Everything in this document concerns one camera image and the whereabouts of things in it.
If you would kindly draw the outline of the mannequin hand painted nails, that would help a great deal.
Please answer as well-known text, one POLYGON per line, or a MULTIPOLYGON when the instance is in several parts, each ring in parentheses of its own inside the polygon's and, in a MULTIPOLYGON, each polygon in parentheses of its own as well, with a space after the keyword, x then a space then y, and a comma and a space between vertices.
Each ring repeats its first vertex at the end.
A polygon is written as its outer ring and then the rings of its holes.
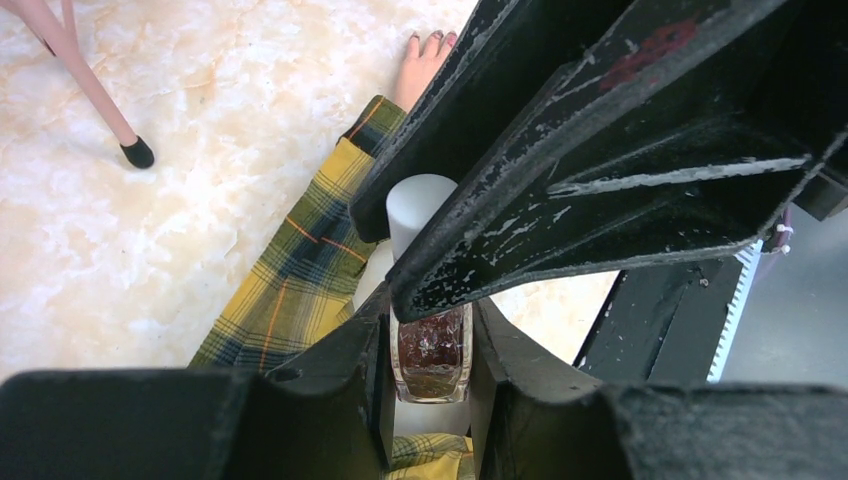
POLYGON ((409 113, 444 65, 458 41, 456 31, 435 30, 426 37, 414 32, 400 62, 391 100, 409 113))

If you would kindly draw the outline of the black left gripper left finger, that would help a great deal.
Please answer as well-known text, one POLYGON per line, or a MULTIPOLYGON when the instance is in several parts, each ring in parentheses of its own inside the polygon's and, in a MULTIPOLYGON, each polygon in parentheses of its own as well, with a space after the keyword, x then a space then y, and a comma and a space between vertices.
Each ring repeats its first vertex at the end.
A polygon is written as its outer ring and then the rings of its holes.
POLYGON ((5 479, 379 479, 394 390, 386 286, 293 359, 34 371, 1 388, 5 479))

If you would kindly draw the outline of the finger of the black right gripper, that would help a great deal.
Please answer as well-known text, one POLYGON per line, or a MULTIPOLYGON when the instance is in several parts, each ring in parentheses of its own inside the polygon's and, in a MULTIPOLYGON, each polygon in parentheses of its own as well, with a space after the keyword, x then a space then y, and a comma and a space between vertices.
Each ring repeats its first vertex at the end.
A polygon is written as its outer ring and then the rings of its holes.
POLYGON ((479 156, 393 311, 735 253, 846 142, 845 2, 636 1, 479 156))
POLYGON ((349 203, 359 238, 387 238, 385 199, 412 175, 456 182, 472 170, 543 84, 580 60, 626 1, 481 1, 409 113, 373 99, 349 140, 375 163, 349 203))

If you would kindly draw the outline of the nail polish bottle white cap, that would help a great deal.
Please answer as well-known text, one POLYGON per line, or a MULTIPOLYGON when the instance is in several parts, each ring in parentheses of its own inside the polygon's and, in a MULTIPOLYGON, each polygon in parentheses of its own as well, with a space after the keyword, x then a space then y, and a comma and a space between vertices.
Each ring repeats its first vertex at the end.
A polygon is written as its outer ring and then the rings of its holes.
MULTIPOLYGON (((398 261, 456 189, 435 174, 408 177, 389 191, 386 208, 391 251, 398 261)), ((469 304, 401 324, 390 314, 391 366, 401 402, 463 402, 472 366, 473 310, 469 304)))

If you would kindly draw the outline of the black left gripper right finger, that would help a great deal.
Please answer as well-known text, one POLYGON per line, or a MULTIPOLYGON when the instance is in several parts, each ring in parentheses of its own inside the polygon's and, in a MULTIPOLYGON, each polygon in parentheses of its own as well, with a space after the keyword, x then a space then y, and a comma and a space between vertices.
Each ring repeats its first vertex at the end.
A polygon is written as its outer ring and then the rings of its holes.
POLYGON ((847 394, 809 385, 604 383, 474 308, 480 479, 843 479, 847 394))

